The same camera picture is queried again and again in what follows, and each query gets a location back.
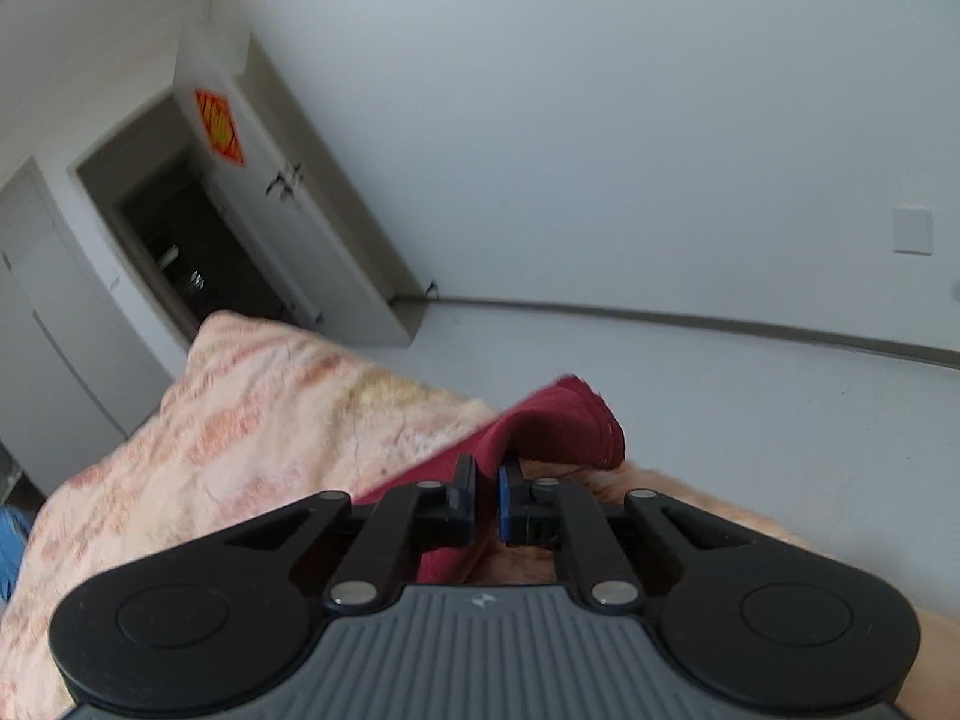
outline pink patterned bedding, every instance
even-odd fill
[[[479,401],[392,375],[319,336],[216,314],[200,329],[160,412],[42,509],[0,622],[0,718],[53,720],[72,706],[47,649],[47,628],[59,600],[83,580],[318,490],[362,494],[493,417]],[[528,469],[531,476],[560,473],[570,467]],[[603,498],[658,488],[793,541],[776,523],[655,471],[627,465],[573,473]],[[552,574],[539,551],[491,543],[470,580],[549,581]],[[923,619],[925,649],[904,702],[918,718],[956,720],[960,627]]]

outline silver screw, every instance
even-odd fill
[[[599,581],[590,589],[593,600],[605,607],[622,607],[640,598],[640,591],[628,581]]]
[[[376,598],[376,587],[368,581],[341,581],[330,589],[330,600],[344,607],[361,607]]]

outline white wardrobe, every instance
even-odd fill
[[[126,440],[170,377],[44,192],[29,168],[0,190],[0,440],[49,494]]]

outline round black joint cover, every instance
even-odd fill
[[[160,553],[74,589],[50,651],[75,697],[120,714],[194,716],[276,682],[309,636],[304,597],[249,562]]]
[[[708,689],[783,713],[892,699],[920,646],[885,581],[775,542],[704,552],[667,595],[659,633]]]

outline paper sign on door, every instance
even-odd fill
[[[243,165],[243,151],[240,151],[240,142],[237,140],[227,98],[203,89],[195,89],[193,94],[197,98],[203,129],[206,130],[213,151],[230,162]]]

